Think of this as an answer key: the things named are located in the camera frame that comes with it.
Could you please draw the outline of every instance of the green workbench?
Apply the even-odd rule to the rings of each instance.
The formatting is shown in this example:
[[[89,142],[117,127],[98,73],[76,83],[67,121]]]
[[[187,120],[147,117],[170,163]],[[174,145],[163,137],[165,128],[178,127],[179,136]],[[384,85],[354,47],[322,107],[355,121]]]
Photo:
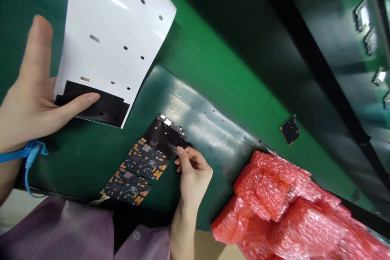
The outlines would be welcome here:
[[[232,0],[244,12],[249,0]],[[261,36],[246,46],[262,63],[299,59],[288,33],[265,0],[259,22],[276,28],[273,44]],[[42,140],[50,155],[39,157],[30,171],[31,186],[52,194],[88,201],[99,192],[158,113],[187,130],[187,136],[214,169],[201,204],[197,228],[210,223],[233,193],[232,184],[260,140],[294,164],[312,173],[318,184],[351,200],[357,186],[304,127],[288,147],[279,127],[291,115],[282,103],[188,0],[172,0],[177,14],[170,32],[142,85],[124,129],[72,119],[57,133]],[[52,76],[61,57],[67,0],[0,0],[0,98],[15,81],[25,41],[35,14],[53,25]],[[283,39],[276,48],[275,42]],[[171,217],[180,195],[180,175],[171,163],[139,208]],[[355,204],[372,211],[361,194]]]

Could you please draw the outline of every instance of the hand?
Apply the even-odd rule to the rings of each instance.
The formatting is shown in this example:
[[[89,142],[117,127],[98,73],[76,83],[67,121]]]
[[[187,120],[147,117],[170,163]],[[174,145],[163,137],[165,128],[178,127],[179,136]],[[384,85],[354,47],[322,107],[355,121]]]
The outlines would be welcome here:
[[[180,191],[183,208],[197,213],[211,181],[213,170],[196,149],[189,146],[183,149],[178,146],[176,150],[179,158],[175,161],[175,164],[179,165],[177,171],[182,172]]]
[[[35,16],[19,77],[0,107],[0,153],[15,151],[31,139],[56,132],[100,98],[97,93],[86,93],[62,107],[53,103],[52,37],[51,24],[42,16]]]

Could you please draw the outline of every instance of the right hand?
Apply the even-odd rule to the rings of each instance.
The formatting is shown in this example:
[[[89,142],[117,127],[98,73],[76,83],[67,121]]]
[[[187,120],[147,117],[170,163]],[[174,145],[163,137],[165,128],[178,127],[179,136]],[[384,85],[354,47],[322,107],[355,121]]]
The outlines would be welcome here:
[[[183,207],[197,211],[211,181],[213,170],[196,149],[178,146],[176,150],[179,158],[175,160],[175,164],[179,165],[177,171],[182,172],[180,192]]]

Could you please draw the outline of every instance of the purple pleated clothing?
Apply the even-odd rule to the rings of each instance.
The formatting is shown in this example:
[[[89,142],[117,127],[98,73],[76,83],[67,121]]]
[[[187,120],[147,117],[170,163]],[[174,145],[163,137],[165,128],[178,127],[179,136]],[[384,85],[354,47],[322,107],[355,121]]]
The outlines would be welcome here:
[[[111,211],[48,197],[0,236],[1,259],[168,260],[169,227],[139,225],[114,256]]]

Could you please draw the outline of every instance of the blue wrist strap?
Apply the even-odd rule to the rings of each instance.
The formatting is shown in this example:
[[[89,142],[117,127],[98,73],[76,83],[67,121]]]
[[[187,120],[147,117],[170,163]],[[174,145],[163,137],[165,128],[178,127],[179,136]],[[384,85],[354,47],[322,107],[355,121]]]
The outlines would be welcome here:
[[[28,185],[28,170],[33,166],[33,163],[35,161],[35,158],[37,157],[39,153],[39,149],[42,147],[41,154],[48,155],[49,152],[46,148],[45,143],[38,141],[37,139],[31,140],[27,143],[24,149],[15,151],[15,152],[9,152],[6,154],[0,154],[0,163],[4,163],[6,161],[15,160],[18,158],[24,158],[26,157],[26,172],[24,174],[24,183],[26,185],[27,192],[35,197],[35,198],[42,198],[44,196],[36,196],[31,193],[30,186]]]

